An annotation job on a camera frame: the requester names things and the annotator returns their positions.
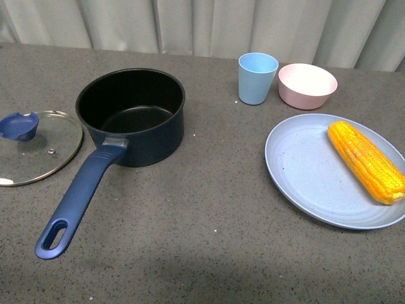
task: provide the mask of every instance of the pot lid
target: pot lid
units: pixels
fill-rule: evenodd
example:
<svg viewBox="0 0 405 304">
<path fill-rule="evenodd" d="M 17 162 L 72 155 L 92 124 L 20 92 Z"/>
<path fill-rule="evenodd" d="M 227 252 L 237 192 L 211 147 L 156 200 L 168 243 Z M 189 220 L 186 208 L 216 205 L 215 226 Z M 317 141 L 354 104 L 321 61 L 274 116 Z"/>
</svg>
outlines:
<svg viewBox="0 0 405 304">
<path fill-rule="evenodd" d="M 0 186 L 39 181 L 66 165 L 78 151 L 80 121 L 60 111 L 8 115 L 0 121 Z"/>
</svg>

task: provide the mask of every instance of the navy blue saucepan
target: navy blue saucepan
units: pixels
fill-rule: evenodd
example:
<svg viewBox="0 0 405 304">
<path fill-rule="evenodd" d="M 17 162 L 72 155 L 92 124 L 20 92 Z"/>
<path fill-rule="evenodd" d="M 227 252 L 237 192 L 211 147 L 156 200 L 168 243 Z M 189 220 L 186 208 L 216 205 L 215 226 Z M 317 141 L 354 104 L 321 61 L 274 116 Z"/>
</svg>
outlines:
<svg viewBox="0 0 405 304">
<path fill-rule="evenodd" d="M 84 161 L 40 235 L 35 246 L 39 258 L 49 260 L 65 252 L 110 165 L 143 167 L 178 148 L 184 135 L 184 102 L 177 79 L 145 68 L 109 73 L 83 89 L 76 112 L 97 149 Z"/>
</svg>

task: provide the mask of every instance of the curtain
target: curtain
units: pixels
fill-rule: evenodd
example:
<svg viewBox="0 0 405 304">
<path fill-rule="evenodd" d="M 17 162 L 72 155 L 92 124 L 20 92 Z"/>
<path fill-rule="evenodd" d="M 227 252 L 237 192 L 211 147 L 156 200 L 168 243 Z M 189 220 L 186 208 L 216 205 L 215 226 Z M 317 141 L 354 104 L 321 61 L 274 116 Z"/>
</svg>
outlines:
<svg viewBox="0 0 405 304">
<path fill-rule="evenodd" d="M 405 72 L 405 0 L 0 0 L 0 42 Z"/>
</svg>

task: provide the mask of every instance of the pink bowl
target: pink bowl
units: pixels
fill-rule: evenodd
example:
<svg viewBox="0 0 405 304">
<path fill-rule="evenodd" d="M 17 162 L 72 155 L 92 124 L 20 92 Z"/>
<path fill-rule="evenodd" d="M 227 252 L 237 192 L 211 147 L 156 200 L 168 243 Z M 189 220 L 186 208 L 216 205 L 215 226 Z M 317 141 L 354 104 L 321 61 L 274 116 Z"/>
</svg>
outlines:
<svg viewBox="0 0 405 304">
<path fill-rule="evenodd" d="M 336 78 L 331 73 L 305 63 L 286 65 L 280 69 L 278 78 L 282 100 L 301 110 L 319 108 L 337 88 Z"/>
</svg>

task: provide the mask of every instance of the pot handle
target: pot handle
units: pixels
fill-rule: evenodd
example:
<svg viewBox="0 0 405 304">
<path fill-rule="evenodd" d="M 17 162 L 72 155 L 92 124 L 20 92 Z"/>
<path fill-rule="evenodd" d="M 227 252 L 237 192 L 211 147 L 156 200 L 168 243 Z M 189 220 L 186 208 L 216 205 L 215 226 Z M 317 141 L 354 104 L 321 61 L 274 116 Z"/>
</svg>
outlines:
<svg viewBox="0 0 405 304">
<path fill-rule="evenodd" d="M 103 174 L 110 165 L 118 162 L 126 151 L 126 139 L 107 138 L 87 157 L 40 235 L 35 245 L 37 257 L 50 260 L 59 257 L 68 249 Z M 59 243 L 51 248 L 62 229 L 65 231 Z"/>
</svg>

